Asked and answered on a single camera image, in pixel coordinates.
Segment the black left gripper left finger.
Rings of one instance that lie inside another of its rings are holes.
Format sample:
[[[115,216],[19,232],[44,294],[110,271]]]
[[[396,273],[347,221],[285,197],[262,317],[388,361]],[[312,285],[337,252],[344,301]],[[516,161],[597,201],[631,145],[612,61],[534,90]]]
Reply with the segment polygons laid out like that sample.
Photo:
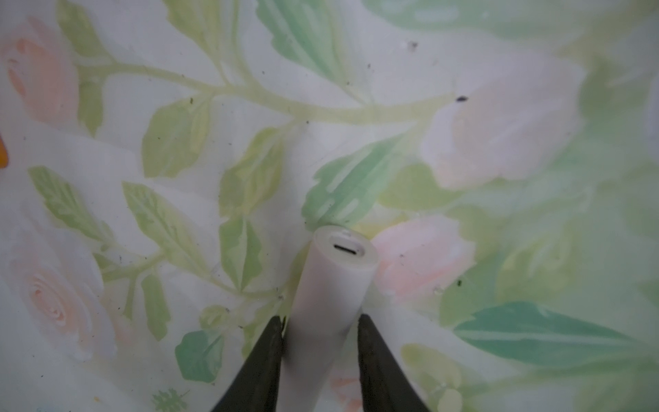
[[[276,410],[284,323],[274,316],[212,412],[274,412]]]

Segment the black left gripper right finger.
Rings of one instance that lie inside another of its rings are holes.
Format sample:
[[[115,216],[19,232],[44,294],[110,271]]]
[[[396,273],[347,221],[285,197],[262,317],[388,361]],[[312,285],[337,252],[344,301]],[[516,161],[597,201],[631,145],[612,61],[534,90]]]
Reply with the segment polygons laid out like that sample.
[[[365,313],[358,320],[358,360],[365,412],[429,412]]]

